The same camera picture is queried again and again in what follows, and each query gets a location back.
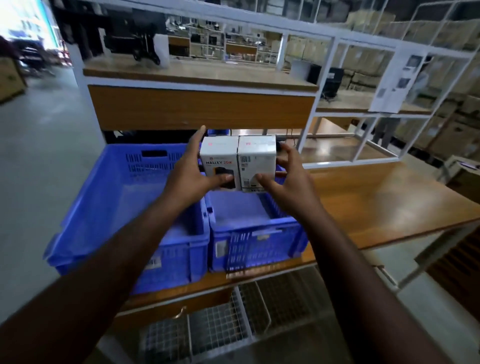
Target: hand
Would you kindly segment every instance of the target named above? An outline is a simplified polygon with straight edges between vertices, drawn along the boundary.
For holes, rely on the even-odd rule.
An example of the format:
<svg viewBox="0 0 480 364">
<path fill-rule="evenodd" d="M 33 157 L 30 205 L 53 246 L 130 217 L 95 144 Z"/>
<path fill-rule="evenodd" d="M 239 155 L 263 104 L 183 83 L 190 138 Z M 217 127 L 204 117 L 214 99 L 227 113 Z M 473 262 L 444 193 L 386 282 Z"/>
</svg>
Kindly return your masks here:
<svg viewBox="0 0 480 364">
<path fill-rule="evenodd" d="M 276 176 L 287 176 L 284 184 L 280 185 L 271 176 L 264 174 L 257 174 L 256 178 L 283 211 L 303 221 L 308 214 L 322 210 L 323 207 L 315 190 L 313 178 L 303 168 L 298 151 L 286 143 L 280 143 L 280 145 L 288 153 L 287 160 L 276 159 L 277 164 L 287 170 L 276 173 Z"/>
<path fill-rule="evenodd" d="M 175 207 L 179 209 L 179 213 L 191 204 L 200 201 L 208 191 L 233 179 L 231 174 L 206 177 L 200 173 L 198 169 L 198 146 L 204 133 L 205 126 L 202 126 L 192 135 L 185 153 L 170 173 L 161 196 L 161 198 L 173 202 Z"/>
</svg>

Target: gray floor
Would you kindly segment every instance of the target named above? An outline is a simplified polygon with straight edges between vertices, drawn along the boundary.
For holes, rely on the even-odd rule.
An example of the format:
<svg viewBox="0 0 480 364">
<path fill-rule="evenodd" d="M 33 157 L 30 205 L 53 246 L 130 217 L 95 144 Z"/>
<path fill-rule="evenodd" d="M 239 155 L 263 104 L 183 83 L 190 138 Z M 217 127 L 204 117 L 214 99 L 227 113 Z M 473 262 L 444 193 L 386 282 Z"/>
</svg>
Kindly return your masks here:
<svg viewBox="0 0 480 364">
<path fill-rule="evenodd" d="M 0 321 L 57 277 L 42 254 L 102 150 L 72 71 L 56 73 L 56 78 L 30 80 L 25 95 L 0 106 Z M 433 172 L 411 156 L 405 162 L 420 173 Z M 399 279 L 433 238 L 377 254 Z M 480 363 L 480 325 L 428 275 L 399 298 L 452 360 Z M 97 352 L 89 361 L 105 362 Z M 213 361 L 347 363 L 349 358 L 335 323 L 319 323 Z"/>
</svg>

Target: left hand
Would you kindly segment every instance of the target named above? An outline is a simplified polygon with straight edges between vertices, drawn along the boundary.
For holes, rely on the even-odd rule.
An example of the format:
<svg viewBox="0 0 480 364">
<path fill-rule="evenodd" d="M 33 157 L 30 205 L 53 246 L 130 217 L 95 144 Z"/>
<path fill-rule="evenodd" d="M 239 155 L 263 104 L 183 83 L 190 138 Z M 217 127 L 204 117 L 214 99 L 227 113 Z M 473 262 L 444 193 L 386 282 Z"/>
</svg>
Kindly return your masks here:
<svg viewBox="0 0 480 364">
<path fill-rule="evenodd" d="M 198 202 L 205 194 L 233 179 L 231 174 L 218 174 L 206 177 L 198 169 L 198 146 L 205 133 L 202 126 L 192 135 L 185 153 L 170 173 L 162 198 L 171 201 L 179 213 L 191 204 Z"/>
</svg>

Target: person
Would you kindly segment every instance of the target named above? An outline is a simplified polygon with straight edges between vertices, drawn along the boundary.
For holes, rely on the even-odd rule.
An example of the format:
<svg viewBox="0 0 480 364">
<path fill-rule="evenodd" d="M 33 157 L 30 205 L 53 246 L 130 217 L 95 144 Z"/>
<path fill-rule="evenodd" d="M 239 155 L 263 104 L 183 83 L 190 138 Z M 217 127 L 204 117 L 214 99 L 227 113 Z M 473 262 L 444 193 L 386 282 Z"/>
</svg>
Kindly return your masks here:
<svg viewBox="0 0 480 364">
<path fill-rule="evenodd" d="M 411 89 L 409 90 L 407 97 L 405 98 L 405 102 L 409 104 L 413 104 L 413 102 L 417 99 L 420 91 L 423 90 L 428 85 L 428 73 L 425 71 L 427 66 L 429 65 L 430 58 L 425 59 L 425 63 L 420 68 L 420 72 L 412 85 Z M 380 138 L 382 139 L 382 148 L 388 149 L 388 146 L 395 134 L 395 130 L 401 123 L 407 122 L 407 119 L 400 119 L 400 118 L 381 118 L 378 121 L 378 125 L 375 127 L 375 134 L 373 135 L 372 141 L 375 144 L 378 144 Z"/>
<path fill-rule="evenodd" d="M 202 127 L 163 193 L 81 265 L 33 298 L 0 327 L 0 363 L 82 363 L 127 300 L 175 218 L 231 175 L 198 169 Z M 362 363 L 448 363 L 322 206 L 298 151 L 282 144 L 283 185 L 259 183 L 304 227 L 353 359 Z"/>
</svg>

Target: small product box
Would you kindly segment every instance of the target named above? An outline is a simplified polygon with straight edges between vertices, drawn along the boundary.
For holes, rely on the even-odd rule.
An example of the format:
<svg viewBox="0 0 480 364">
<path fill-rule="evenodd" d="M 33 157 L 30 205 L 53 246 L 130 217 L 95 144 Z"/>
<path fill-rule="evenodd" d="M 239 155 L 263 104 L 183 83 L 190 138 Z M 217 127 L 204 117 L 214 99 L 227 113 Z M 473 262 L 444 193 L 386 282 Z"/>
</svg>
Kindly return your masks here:
<svg viewBox="0 0 480 364">
<path fill-rule="evenodd" d="M 244 192 L 264 192 L 255 174 L 274 175 L 276 166 L 275 135 L 241 136 L 238 147 L 241 188 Z"/>
<path fill-rule="evenodd" d="M 233 180 L 220 186 L 221 189 L 241 191 L 237 164 L 237 136 L 206 136 L 200 148 L 200 159 L 207 176 L 232 174 Z"/>
</svg>

